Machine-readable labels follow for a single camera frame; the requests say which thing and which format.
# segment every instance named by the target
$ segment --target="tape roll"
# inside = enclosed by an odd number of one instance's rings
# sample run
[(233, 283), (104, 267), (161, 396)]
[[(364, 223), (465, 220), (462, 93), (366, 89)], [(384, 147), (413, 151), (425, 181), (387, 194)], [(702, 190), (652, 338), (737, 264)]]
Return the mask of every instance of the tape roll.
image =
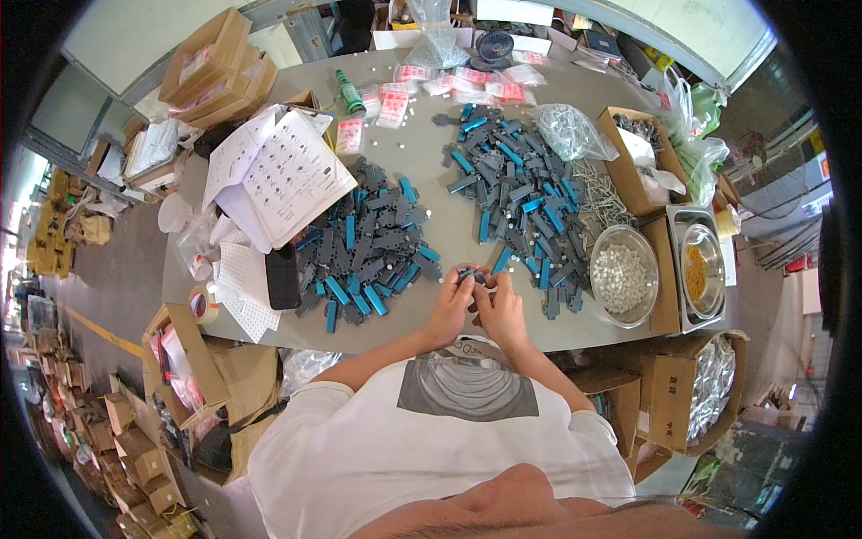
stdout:
[(198, 325), (213, 323), (218, 316), (218, 303), (204, 286), (195, 286), (189, 294), (191, 315)]

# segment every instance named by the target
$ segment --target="black smartphone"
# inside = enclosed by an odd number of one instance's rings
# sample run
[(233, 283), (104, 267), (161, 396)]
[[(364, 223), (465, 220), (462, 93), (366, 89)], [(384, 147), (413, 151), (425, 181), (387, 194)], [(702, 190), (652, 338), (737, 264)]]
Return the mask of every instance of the black smartphone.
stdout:
[(302, 302), (297, 270), (297, 248), (292, 243), (288, 243), (278, 251), (273, 249), (265, 258), (270, 307), (274, 310), (295, 309)]

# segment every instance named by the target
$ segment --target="stainless steel bowl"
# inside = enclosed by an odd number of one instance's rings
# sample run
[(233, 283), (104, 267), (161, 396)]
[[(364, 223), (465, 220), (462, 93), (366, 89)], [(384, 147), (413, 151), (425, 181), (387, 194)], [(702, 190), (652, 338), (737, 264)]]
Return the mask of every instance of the stainless steel bowl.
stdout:
[(596, 239), (596, 245), (593, 246), (590, 254), (590, 275), (596, 274), (598, 254), (611, 244), (625, 245), (640, 256), (640, 263), (646, 268), (646, 296), (639, 304), (623, 313), (610, 313), (605, 309), (602, 293), (595, 283), (593, 283), (593, 297), (599, 309), (611, 322), (625, 329), (636, 328), (649, 318), (655, 307), (655, 300), (659, 296), (659, 263), (655, 259), (653, 246), (643, 234), (627, 225), (616, 224), (602, 232)]
[[(706, 261), (706, 286), (701, 297), (695, 299), (689, 292), (689, 284), (685, 280), (685, 271), (691, 265), (685, 253), (689, 246), (700, 249)], [(715, 316), (724, 301), (724, 259), (721, 257), (721, 247), (712, 230), (702, 224), (694, 224), (685, 231), (683, 243), (679, 249), (679, 268), (683, 277), (685, 299), (695, 314), (703, 320)]]

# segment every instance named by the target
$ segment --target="hand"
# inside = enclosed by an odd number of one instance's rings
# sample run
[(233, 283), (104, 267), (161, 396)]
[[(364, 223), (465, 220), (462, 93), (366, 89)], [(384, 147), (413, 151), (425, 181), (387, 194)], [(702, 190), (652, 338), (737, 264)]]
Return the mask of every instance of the hand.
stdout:
[(484, 329), (511, 358), (519, 348), (529, 344), (522, 299), (512, 290), (512, 278), (507, 272), (491, 275), (487, 282), (488, 288), (496, 287), (497, 291), (488, 292), (483, 286), (473, 288), (476, 303), (470, 306), (469, 311), (478, 312), (473, 325)]
[(476, 280), (472, 276), (464, 279), (460, 286), (458, 285), (458, 270), (465, 266), (480, 269), (479, 264), (458, 264), (449, 270), (440, 286), (434, 310), (420, 330), (429, 351), (444, 348), (455, 342), (455, 338), (464, 328), (467, 304), (470, 303), (473, 288), (481, 288), (481, 286), (475, 286)]

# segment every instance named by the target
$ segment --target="graphic print on t-shirt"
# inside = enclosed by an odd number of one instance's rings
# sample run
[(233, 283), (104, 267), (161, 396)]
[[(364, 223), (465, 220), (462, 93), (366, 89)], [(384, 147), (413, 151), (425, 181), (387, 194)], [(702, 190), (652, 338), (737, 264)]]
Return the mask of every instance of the graphic print on t-shirt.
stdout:
[(460, 357), (408, 361), (398, 408), (481, 423), (539, 416), (529, 378)]

